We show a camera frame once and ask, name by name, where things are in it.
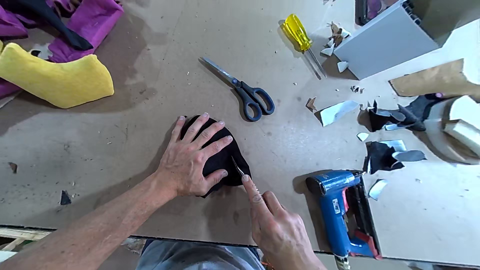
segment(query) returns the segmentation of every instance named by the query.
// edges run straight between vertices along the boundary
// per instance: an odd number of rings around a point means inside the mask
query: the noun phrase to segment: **yellow foam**
[[[15,43],[0,54],[0,77],[64,109],[114,93],[110,73],[96,55],[51,63]]]

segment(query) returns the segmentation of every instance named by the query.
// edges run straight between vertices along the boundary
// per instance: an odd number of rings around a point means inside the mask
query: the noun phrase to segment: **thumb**
[[[212,187],[216,183],[220,182],[222,178],[228,175],[228,172],[226,170],[216,170],[215,172],[209,174],[205,179],[207,180],[207,183]]]

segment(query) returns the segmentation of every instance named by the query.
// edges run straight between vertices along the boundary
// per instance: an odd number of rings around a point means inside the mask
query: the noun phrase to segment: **left hand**
[[[207,159],[220,152],[233,140],[232,136],[226,136],[202,149],[202,145],[225,126],[223,121],[218,121],[202,131],[198,138],[193,140],[208,119],[208,113],[204,112],[188,128],[185,137],[180,140],[180,132],[185,124],[185,117],[179,117],[172,131],[172,138],[167,150],[165,150],[160,165],[153,175],[160,188],[170,189],[175,196],[202,196],[213,185],[228,175],[226,170],[216,170],[207,177],[202,174]]]

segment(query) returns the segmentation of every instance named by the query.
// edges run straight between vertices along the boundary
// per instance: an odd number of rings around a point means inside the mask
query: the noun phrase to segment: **right hand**
[[[251,204],[252,238],[275,270],[326,270],[314,254],[301,217],[281,205],[271,191],[260,195],[242,177]]]

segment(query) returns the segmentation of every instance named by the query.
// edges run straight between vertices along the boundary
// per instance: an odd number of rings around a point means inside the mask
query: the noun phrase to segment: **scissors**
[[[244,81],[239,81],[232,77],[221,67],[217,66],[212,60],[206,57],[202,57],[202,59],[213,69],[215,69],[225,80],[227,80],[240,95],[243,102],[243,114],[245,115],[245,118],[255,122],[260,119],[262,114],[268,115],[273,113],[275,110],[275,104],[265,90],[259,87],[251,88]],[[255,93],[262,98],[263,102],[266,104],[266,107],[262,101],[255,96]],[[253,116],[248,114],[247,107],[250,107],[253,110]]]

